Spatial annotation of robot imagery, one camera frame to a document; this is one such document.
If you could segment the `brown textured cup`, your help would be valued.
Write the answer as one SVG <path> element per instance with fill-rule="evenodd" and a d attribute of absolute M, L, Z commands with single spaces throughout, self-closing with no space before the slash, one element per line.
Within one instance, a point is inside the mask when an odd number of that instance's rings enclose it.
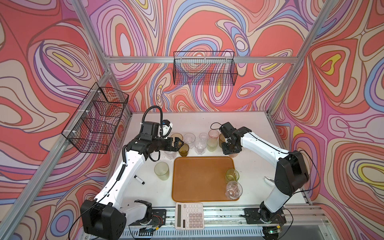
<path fill-rule="evenodd" d="M 222 144 L 226 142 L 226 138 L 223 134 L 219 136 L 219 147 L 222 148 Z"/>

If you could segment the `green ribbed glass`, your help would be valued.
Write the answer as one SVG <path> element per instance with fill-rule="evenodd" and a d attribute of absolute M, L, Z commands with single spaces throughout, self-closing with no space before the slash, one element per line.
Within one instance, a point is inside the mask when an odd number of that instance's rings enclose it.
<path fill-rule="evenodd" d="M 233 181 L 237 182 L 239 178 L 240 178 L 240 174 L 236 169 L 228 169 L 226 171 L 226 176 L 225 176 L 226 183 L 233 182 Z"/>

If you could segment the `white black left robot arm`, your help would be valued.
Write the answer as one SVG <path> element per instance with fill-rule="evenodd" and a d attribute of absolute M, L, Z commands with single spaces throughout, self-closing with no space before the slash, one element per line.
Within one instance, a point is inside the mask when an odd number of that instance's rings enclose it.
<path fill-rule="evenodd" d="M 85 200 L 81 205 L 80 219 L 86 234 L 118 240 L 127 226 L 152 223 L 152 204 L 135 200 L 123 205 L 124 193 L 139 168 L 152 158 L 152 153 L 178 152 L 184 142 L 169 136 L 173 125 L 163 117 L 159 122 L 148 122 L 143 116 L 140 127 L 138 135 L 122 147 L 122 162 L 108 183 L 93 200 Z"/>

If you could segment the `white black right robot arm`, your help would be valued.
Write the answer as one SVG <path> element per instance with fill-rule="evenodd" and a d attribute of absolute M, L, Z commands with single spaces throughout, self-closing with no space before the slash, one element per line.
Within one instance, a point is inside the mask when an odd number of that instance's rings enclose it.
<path fill-rule="evenodd" d="M 299 151 L 290 152 L 260 138 L 249 128 L 236 129 L 229 122 L 219 128 L 226 142 L 222 144 L 224 155 L 238 154 L 246 148 L 269 162 L 275 168 L 274 188 L 260 204 L 262 222 L 270 223 L 284 204 L 309 180 L 308 169 Z"/>

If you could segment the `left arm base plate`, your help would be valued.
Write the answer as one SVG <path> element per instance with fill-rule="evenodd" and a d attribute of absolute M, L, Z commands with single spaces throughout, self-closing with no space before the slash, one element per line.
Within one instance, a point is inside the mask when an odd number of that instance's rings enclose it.
<path fill-rule="evenodd" d="M 132 224 L 131 226 L 143 226 L 143 227 L 161 227 L 166 223 L 167 210 L 166 209 L 153 209 L 151 219 L 146 220 L 138 220 Z"/>

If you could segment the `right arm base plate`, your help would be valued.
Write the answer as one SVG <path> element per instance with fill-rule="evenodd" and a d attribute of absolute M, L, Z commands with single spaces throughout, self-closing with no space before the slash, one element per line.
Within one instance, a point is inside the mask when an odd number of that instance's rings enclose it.
<path fill-rule="evenodd" d="M 246 219 L 247 224 L 276 224 L 284 225 L 287 223 L 283 209 L 279 209 L 275 213 L 270 213 L 268 209 L 262 208 L 245 208 L 241 217 Z"/>

